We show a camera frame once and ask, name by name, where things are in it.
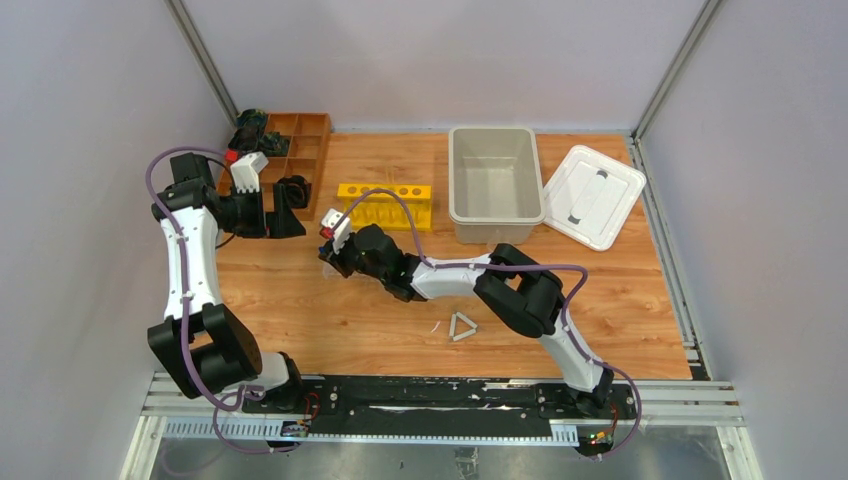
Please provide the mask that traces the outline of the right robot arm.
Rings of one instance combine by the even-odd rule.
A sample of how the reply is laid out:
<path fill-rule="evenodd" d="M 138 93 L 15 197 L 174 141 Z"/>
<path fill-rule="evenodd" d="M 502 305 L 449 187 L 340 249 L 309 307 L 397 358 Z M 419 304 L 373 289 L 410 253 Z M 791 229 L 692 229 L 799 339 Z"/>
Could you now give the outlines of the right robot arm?
<path fill-rule="evenodd" d="M 376 279 L 403 302 L 441 297 L 476 297 L 513 332 L 536 339 L 565 382 L 566 401 L 584 417 L 596 417 L 611 403 L 614 372 L 593 354 L 577 329 L 557 276 L 511 244 L 500 243 L 476 258 L 436 260 L 403 252 L 379 226 L 357 232 L 324 226 L 319 257 L 343 277 Z"/>

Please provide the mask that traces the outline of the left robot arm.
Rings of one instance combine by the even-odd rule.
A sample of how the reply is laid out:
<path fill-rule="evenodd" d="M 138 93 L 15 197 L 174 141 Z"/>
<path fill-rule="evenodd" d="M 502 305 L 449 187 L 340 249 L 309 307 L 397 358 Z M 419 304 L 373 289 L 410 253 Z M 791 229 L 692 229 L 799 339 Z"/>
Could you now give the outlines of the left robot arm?
<path fill-rule="evenodd" d="M 221 233 L 285 239 L 302 236 L 284 188 L 273 188 L 266 211 L 260 173 L 268 159 L 251 152 L 229 168 L 231 190 L 218 192 L 209 167 L 210 150 L 177 147 L 151 162 L 145 186 L 151 212 L 163 232 L 168 256 L 168 298 L 163 319 L 147 331 L 149 348 L 180 392 L 234 411 L 221 392 L 237 388 L 244 400 L 298 411 L 308 398 L 293 359 L 264 352 L 254 335 L 225 305 L 216 254 Z"/>

